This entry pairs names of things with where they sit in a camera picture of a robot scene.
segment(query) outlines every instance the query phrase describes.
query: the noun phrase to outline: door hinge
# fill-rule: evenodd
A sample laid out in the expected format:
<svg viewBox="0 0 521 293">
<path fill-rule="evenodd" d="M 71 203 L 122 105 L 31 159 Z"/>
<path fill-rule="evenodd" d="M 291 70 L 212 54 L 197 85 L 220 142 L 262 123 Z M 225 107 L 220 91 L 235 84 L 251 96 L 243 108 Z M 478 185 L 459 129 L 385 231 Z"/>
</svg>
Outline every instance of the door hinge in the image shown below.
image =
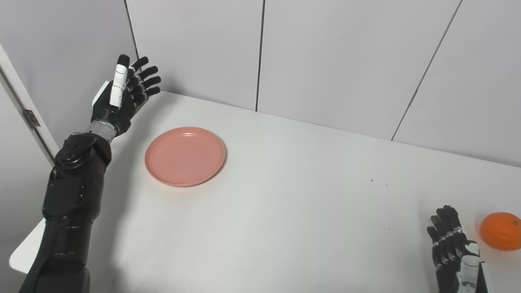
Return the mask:
<svg viewBox="0 0 521 293">
<path fill-rule="evenodd" d="M 31 128 L 40 127 L 40 123 L 38 122 L 38 119 L 34 115 L 33 111 L 29 109 L 23 109 L 22 114 L 29 126 L 31 126 Z"/>
</svg>

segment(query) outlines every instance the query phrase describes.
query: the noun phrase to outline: white table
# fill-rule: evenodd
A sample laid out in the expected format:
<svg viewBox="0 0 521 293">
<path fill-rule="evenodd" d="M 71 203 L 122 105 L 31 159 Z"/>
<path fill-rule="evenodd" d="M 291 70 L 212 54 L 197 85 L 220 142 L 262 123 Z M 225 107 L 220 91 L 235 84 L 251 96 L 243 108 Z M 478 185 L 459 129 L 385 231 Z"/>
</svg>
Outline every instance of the white table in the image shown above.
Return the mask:
<svg viewBox="0 0 521 293">
<path fill-rule="evenodd" d="M 521 168 L 357 135 L 163 92 L 113 143 L 92 231 L 92 292 L 436 292 L 429 216 L 460 212 L 497 293 L 521 287 L 521 251 L 491 249 L 476 227 L 521 215 Z M 181 126 L 227 147 L 196 187 L 154 180 L 148 144 Z M 26 271 L 36 228 L 13 254 Z"/>
</svg>

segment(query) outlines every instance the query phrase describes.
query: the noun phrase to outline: pink plate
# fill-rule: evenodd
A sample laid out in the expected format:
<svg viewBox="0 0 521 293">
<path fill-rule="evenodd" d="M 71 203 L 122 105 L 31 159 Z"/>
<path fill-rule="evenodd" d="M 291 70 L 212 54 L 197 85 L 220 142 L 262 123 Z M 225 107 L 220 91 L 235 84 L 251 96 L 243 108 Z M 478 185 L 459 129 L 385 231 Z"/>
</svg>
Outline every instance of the pink plate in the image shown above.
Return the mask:
<svg viewBox="0 0 521 293">
<path fill-rule="evenodd" d="M 157 180 L 188 187 L 212 178 L 225 161 L 225 146 L 212 132 L 198 127 L 168 130 L 148 146 L 145 165 Z"/>
</svg>

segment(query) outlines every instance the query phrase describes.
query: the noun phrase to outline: white wall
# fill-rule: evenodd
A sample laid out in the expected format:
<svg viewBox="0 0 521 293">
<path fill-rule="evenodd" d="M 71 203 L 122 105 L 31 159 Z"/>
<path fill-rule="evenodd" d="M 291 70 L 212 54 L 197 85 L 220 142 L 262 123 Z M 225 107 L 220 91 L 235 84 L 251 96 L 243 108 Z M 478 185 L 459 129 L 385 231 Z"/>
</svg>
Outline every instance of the white wall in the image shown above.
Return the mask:
<svg viewBox="0 0 521 293">
<path fill-rule="evenodd" d="M 463 1 L 396 141 L 521 167 L 520 11 Z"/>
<path fill-rule="evenodd" d="M 258 110 L 391 139 L 459 0 L 267 0 Z"/>
<path fill-rule="evenodd" d="M 123 0 L 0 1 L 0 43 L 58 145 L 88 126 L 119 54 L 136 58 Z"/>
<path fill-rule="evenodd" d="M 0 75 L 0 291 L 14 293 L 25 275 L 9 257 L 42 218 L 51 165 L 5 89 Z"/>
<path fill-rule="evenodd" d="M 127 0 L 161 88 L 255 109 L 263 0 Z"/>
</svg>

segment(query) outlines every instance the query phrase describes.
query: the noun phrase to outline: robotic arm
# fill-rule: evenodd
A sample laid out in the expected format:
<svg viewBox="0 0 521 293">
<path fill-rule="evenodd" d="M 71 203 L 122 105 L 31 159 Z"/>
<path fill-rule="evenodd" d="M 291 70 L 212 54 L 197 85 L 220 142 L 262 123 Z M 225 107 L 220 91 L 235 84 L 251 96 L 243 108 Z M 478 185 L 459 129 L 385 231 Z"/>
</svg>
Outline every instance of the robotic arm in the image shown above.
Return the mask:
<svg viewBox="0 0 521 293">
<path fill-rule="evenodd" d="M 431 218 L 432 259 L 440 293 L 489 293 L 486 263 L 479 247 L 467 235 L 455 208 L 446 205 Z"/>
<path fill-rule="evenodd" d="M 86 132 L 71 134 L 56 154 L 43 203 L 46 219 L 40 249 L 20 293 L 88 293 L 87 262 L 91 227 L 101 208 L 110 143 L 127 132 L 130 120 L 148 99 L 160 92 L 156 66 L 140 73 L 147 57 L 129 66 L 118 59 L 115 78 L 96 97 Z"/>
</svg>

